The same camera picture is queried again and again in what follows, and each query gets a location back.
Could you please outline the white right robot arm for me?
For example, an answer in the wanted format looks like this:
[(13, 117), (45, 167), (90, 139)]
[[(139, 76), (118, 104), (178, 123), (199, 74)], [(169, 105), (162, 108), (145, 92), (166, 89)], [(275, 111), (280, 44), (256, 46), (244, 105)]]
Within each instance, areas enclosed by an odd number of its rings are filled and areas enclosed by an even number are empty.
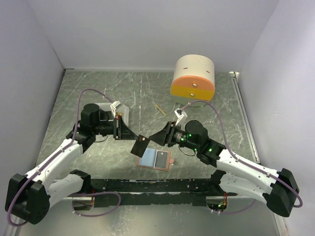
[(209, 183), (213, 195), (236, 193), (265, 203), (275, 214), (289, 217), (298, 200), (299, 188), (293, 173), (278, 171), (254, 163), (233, 153), (227, 146), (208, 136), (207, 129), (197, 120), (189, 121), (184, 130), (169, 121), (149, 139), (160, 146), (178, 145), (196, 152), (196, 157), (224, 174)]

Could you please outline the pink leather card holder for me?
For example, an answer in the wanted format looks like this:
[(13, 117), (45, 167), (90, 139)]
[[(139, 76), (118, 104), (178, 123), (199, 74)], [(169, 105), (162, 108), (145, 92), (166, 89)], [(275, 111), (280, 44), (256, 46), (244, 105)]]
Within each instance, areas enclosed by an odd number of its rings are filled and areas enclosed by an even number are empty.
[(171, 152), (170, 151), (166, 151), (166, 152), (168, 152), (168, 162), (167, 162), (166, 169), (156, 168), (155, 167), (155, 160), (156, 160), (157, 151), (158, 151), (158, 149), (146, 148), (145, 153), (142, 156), (142, 158), (138, 158), (137, 166), (142, 167), (142, 168), (148, 168), (148, 169), (167, 172), (169, 170), (169, 166), (174, 164), (175, 159), (171, 158)]

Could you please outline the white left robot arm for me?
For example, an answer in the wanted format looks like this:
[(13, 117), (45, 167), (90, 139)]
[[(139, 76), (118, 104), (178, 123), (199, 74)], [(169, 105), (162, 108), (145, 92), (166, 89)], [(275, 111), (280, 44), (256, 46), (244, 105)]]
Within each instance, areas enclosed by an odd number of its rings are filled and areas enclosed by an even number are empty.
[(63, 179), (58, 179), (58, 175), (85, 153), (98, 135), (111, 135), (115, 140), (136, 140), (137, 135), (128, 124), (129, 107), (120, 101), (90, 103), (77, 110), (74, 127), (61, 145), (32, 170), (24, 175), (15, 174), (10, 179), (5, 202), (9, 224), (19, 226), (11, 220), (12, 215), (25, 223), (37, 224), (64, 197), (91, 194), (90, 174), (74, 170)]

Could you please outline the white card storage box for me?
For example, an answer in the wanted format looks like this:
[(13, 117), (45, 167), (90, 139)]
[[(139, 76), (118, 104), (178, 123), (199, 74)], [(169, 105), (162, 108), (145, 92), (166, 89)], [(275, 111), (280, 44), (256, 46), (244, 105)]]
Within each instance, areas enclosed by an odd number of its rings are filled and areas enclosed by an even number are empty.
[[(111, 113), (111, 103), (97, 103), (97, 105), (105, 112)], [(123, 118), (124, 123), (129, 126), (129, 107), (125, 104), (120, 105), (116, 109), (117, 114), (121, 115)]]

